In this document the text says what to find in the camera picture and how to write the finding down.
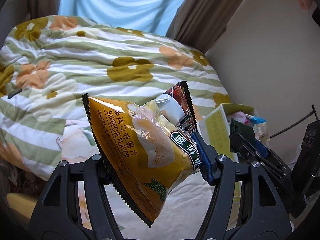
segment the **blue gripper pad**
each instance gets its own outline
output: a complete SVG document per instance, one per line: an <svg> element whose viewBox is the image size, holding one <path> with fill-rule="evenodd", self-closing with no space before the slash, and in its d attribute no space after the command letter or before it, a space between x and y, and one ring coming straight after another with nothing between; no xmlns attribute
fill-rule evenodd
<svg viewBox="0 0 320 240"><path fill-rule="evenodd" d="M256 139L256 144L254 146L256 150L261 154L262 157L267 158L269 156L268 149Z"/></svg>
<svg viewBox="0 0 320 240"><path fill-rule="evenodd" d="M209 161L209 158L207 157L201 143L197 139L195 134L191 134L191 137L194 139L194 141L197 143L197 149L199 153L199 157L201 160L201 164L199 166L200 172L202 175L202 178L208 182L210 186L213 186L213 176L212 176L212 166L211 162Z"/></svg>

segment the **flower pattern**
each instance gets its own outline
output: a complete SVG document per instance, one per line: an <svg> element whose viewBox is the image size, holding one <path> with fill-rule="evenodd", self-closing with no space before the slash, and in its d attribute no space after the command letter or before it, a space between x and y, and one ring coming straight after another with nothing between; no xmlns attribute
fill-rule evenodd
<svg viewBox="0 0 320 240"><path fill-rule="evenodd" d="M67 120L63 131L61 159L67 160L70 164L85 162L95 154L99 154L99 150L89 122Z"/></svg>
<svg viewBox="0 0 320 240"><path fill-rule="evenodd" d="M46 122L55 115L71 111L76 105L73 93L77 92L75 80L67 80L62 73L50 77L43 88L32 88L30 111L39 122Z"/></svg>
<svg viewBox="0 0 320 240"><path fill-rule="evenodd" d="M87 201L85 199L84 183L82 181L78 182L78 198L79 198L79 207L80 207L82 225L85 228L92 230L88 208L87 208Z"/></svg>
<svg viewBox="0 0 320 240"><path fill-rule="evenodd" d="M29 41L35 41L40 37L41 30L46 27L47 24L47 17L20 23L19 25L17 25L17 29L14 32L14 38L16 40L20 40L22 37L26 37Z"/></svg>
<svg viewBox="0 0 320 240"><path fill-rule="evenodd" d="M54 31L58 30L71 30L73 28L76 28L78 26L78 21L75 17L65 17L60 15L54 16L54 21L50 25L50 29Z"/></svg>
<svg viewBox="0 0 320 240"><path fill-rule="evenodd" d="M124 28L121 28L121 27L117 27L116 29L120 30L122 32L125 32L125 33L135 34L135 35L140 36L140 37L144 36L142 31L137 31L137 30L132 30L132 29L124 29Z"/></svg>
<svg viewBox="0 0 320 240"><path fill-rule="evenodd" d="M193 111L195 112L196 120L201 121L203 119L203 117L199 114L197 106L194 105L193 103L192 103L192 106L193 106Z"/></svg>
<svg viewBox="0 0 320 240"><path fill-rule="evenodd" d="M40 61L36 66L33 64L26 64L21 66L21 72L16 78L16 85L18 88L24 89L26 87L43 88L48 80L50 68L49 61Z"/></svg>
<svg viewBox="0 0 320 240"><path fill-rule="evenodd" d="M209 61L207 60L207 58L205 57L204 54L202 54L199 51L195 51L195 50L191 50L191 53L193 55L193 59L200 63L202 66L208 66L210 65Z"/></svg>
<svg viewBox="0 0 320 240"><path fill-rule="evenodd" d="M193 60L191 57L172 49L167 46L160 46L159 48L160 53L169 57L168 66L173 67L175 69L182 69L184 66L192 66Z"/></svg>
<svg viewBox="0 0 320 240"><path fill-rule="evenodd" d="M74 41L81 41L78 37L86 37L89 39L96 40L99 36L100 31L96 28L90 28L90 27L76 27L70 30L66 30L63 33L63 38L72 37L74 38Z"/></svg>
<svg viewBox="0 0 320 240"><path fill-rule="evenodd" d="M0 157L25 171L30 171L23 163L20 151L14 144L8 143L7 146L0 141Z"/></svg>
<svg viewBox="0 0 320 240"><path fill-rule="evenodd" d="M213 100L216 103L215 108L217 108L220 104L230 104L231 103L229 95L223 95L222 93L214 93Z"/></svg>
<svg viewBox="0 0 320 240"><path fill-rule="evenodd" d="M107 75L115 82L131 80L148 82L152 79L149 69L154 64L146 59L135 60L133 57L117 57L112 62L112 68L107 69Z"/></svg>
<svg viewBox="0 0 320 240"><path fill-rule="evenodd" d="M3 67L0 65L0 97L7 95L7 89L5 85L12 79L14 68L12 65Z"/></svg>

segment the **window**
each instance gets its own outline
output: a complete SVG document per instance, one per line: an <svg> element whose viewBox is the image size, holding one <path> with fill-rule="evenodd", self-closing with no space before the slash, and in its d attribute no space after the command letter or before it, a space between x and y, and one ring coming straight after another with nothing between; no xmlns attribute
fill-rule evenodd
<svg viewBox="0 0 320 240"><path fill-rule="evenodd" d="M184 0L61 0L59 15L165 35Z"/></svg>

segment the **cardboard box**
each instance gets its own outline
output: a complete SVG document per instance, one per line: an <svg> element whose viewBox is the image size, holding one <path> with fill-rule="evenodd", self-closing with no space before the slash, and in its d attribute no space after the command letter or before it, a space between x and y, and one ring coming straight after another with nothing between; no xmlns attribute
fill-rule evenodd
<svg viewBox="0 0 320 240"><path fill-rule="evenodd" d="M234 162L238 162L236 153L230 152L230 127L227 115L242 111L245 114L258 116L255 108L239 104L221 104L208 114L199 123L200 133L206 144L212 145L218 154L228 156ZM240 202L241 183L236 183L234 203Z"/></svg>

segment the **orange flower print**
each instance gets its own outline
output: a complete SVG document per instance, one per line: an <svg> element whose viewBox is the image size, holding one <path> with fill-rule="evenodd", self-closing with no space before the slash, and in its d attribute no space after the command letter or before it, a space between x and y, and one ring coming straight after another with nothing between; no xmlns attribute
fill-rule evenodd
<svg viewBox="0 0 320 240"><path fill-rule="evenodd" d="M25 171L30 171L23 163L21 153L14 144L8 143L7 146L0 141L0 158L17 166Z"/></svg>
<svg viewBox="0 0 320 240"><path fill-rule="evenodd" d="M50 25L50 29L54 31L58 30L71 30L73 28L76 28L78 26L78 21L74 17L65 17L65 16L54 16L54 21Z"/></svg>
<svg viewBox="0 0 320 240"><path fill-rule="evenodd" d="M40 61L36 66L26 64L21 66L21 72L17 76L16 85L18 88L24 89L27 86L41 89L49 78L50 63L48 61Z"/></svg>
<svg viewBox="0 0 320 240"><path fill-rule="evenodd" d="M88 208L87 208L87 202L85 199L84 183L82 181L78 182L78 198L79 198L79 207L80 207L82 225L83 227L92 230Z"/></svg>
<svg viewBox="0 0 320 240"><path fill-rule="evenodd" d="M159 48L159 51L160 53L169 57L168 66L173 67L175 69L182 69L183 66L189 67L193 64L192 58L170 47L161 46Z"/></svg>
<svg viewBox="0 0 320 240"><path fill-rule="evenodd" d="M194 104L192 104L192 106L193 106L193 110L195 112L196 120L201 121L203 119L203 117L199 114L199 110L198 110L197 106Z"/></svg>

